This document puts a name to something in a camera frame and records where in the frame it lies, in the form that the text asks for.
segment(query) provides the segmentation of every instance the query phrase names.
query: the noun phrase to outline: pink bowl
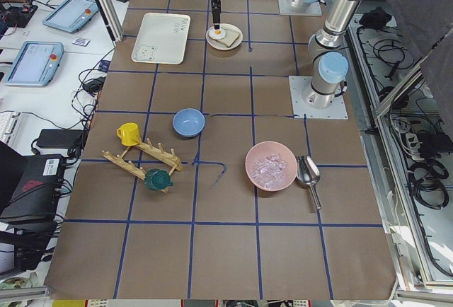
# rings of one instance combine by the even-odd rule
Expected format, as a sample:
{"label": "pink bowl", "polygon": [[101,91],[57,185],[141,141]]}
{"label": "pink bowl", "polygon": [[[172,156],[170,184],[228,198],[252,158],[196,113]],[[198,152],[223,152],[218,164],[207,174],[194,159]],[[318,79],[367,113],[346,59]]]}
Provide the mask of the pink bowl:
{"label": "pink bowl", "polygon": [[[269,189],[259,185],[252,177],[252,171],[254,163],[257,160],[264,160],[268,156],[278,154],[280,159],[287,162],[287,168],[285,169],[285,178],[283,182],[276,188]],[[246,156],[246,172],[250,181],[258,188],[267,192],[276,192],[282,190],[291,185],[297,176],[297,161],[294,154],[283,144],[273,141],[265,141],[256,144],[250,149]]]}

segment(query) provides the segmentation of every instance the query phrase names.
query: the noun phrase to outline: bread slice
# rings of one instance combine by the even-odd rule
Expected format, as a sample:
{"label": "bread slice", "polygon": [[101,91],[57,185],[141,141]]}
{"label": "bread slice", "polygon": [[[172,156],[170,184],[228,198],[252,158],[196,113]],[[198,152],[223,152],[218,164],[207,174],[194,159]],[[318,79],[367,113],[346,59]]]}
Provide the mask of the bread slice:
{"label": "bread slice", "polygon": [[219,42],[220,44],[226,46],[226,47],[231,47],[234,42],[239,38],[239,33],[233,30],[225,30],[225,37],[216,39],[216,42]]}

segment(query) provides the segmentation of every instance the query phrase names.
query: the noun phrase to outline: tablet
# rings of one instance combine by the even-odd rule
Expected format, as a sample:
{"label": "tablet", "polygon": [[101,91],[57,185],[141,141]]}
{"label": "tablet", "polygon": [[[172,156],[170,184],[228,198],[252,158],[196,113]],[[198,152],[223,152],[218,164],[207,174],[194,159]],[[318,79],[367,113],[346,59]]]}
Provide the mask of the tablet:
{"label": "tablet", "polygon": [[83,28],[98,12],[94,0],[65,0],[42,24],[51,28],[73,33]]}
{"label": "tablet", "polygon": [[24,42],[5,80],[6,86],[46,86],[63,56],[60,42]]}

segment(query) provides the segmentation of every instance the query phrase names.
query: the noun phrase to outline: red logo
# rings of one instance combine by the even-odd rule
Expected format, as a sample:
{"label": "red logo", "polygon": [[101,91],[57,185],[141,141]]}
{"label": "red logo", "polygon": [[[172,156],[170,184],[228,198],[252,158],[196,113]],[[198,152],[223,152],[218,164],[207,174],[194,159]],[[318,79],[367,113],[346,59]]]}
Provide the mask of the red logo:
{"label": "red logo", "polygon": [[33,189],[34,187],[37,187],[38,185],[43,185],[43,184],[44,183],[42,183],[41,181],[30,180],[22,187],[22,191],[27,192],[30,189]]}

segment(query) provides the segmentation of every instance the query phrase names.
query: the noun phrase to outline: yellow mug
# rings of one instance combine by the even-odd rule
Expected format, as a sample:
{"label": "yellow mug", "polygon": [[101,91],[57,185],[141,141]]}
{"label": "yellow mug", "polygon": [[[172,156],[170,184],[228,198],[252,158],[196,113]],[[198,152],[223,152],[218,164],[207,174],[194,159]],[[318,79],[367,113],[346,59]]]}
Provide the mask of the yellow mug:
{"label": "yellow mug", "polygon": [[121,143],[125,146],[136,146],[142,141],[137,123],[124,123],[117,129],[116,134],[121,138]]}

